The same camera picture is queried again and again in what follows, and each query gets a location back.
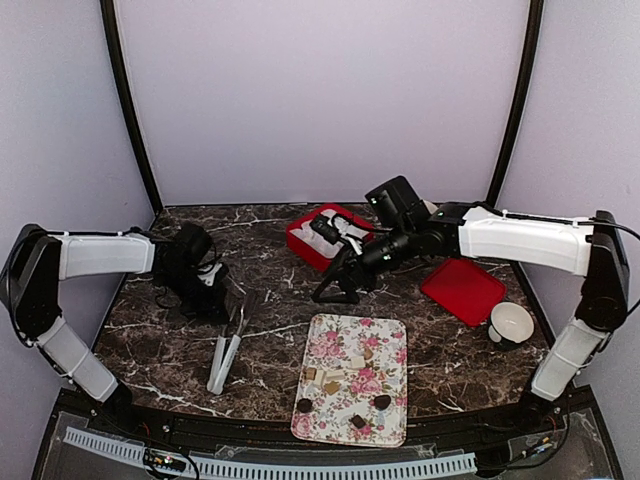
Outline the dark heart chocolate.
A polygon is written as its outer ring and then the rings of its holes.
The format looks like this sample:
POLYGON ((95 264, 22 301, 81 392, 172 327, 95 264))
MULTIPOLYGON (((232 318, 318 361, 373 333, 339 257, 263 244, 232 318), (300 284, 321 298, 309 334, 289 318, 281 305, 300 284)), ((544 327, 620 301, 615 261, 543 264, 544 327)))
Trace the dark heart chocolate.
POLYGON ((373 405, 376 409, 382 411, 386 410, 391 404, 391 396, 388 394, 378 395, 373 400, 373 405))

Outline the dark round chocolate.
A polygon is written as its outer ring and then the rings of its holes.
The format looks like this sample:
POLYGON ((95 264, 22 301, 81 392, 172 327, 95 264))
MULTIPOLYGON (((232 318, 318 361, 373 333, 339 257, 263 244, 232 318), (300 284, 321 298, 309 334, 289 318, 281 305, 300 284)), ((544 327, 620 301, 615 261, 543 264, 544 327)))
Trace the dark round chocolate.
POLYGON ((296 409, 301 413, 308 413, 312 410, 313 403, 307 398, 300 399, 296 404, 296 409))

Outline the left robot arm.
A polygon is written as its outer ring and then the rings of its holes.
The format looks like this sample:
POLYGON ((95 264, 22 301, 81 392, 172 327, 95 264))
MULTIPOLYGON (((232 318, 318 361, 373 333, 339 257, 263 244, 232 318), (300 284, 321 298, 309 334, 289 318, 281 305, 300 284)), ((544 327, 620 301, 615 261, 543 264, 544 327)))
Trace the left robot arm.
POLYGON ((35 348, 62 377, 95 402, 120 436, 141 427, 132 394, 66 321, 59 286, 69 279, 111 274, 149 274, 179 300, 188 320, 225 325, 227 266, 212 237, 185 223, 171 238, 131 228, 125 232, 58 232, 37 224, 20 231, 1 272, 1 302, 21 343, 35 348))

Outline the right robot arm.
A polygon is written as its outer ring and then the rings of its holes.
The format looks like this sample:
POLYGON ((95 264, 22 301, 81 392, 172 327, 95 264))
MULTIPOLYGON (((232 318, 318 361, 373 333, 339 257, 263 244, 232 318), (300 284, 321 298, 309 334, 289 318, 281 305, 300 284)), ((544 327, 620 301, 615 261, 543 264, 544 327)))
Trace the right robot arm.
POLYGON ((527 398, 510 413, 521 434, 534 432, 549 416, 549 405, 606 345, 635 307, 629 302, 630 267, 621 239, 626 227, 599 210, 590 217, 554 217, 498 210, 483 202, 445 202, 434 207, 419 197, 404 176, 365 196, 379 225, 374 239, 356 238, 338 226, 356 220, 316 214, 310 227, 342 247, 314 291, 316 303, 356 304, 362 291, 376 289, 381 274, 424 256, 496 259, 552 270, 577 292, 566 326, 526 389, 527 398))

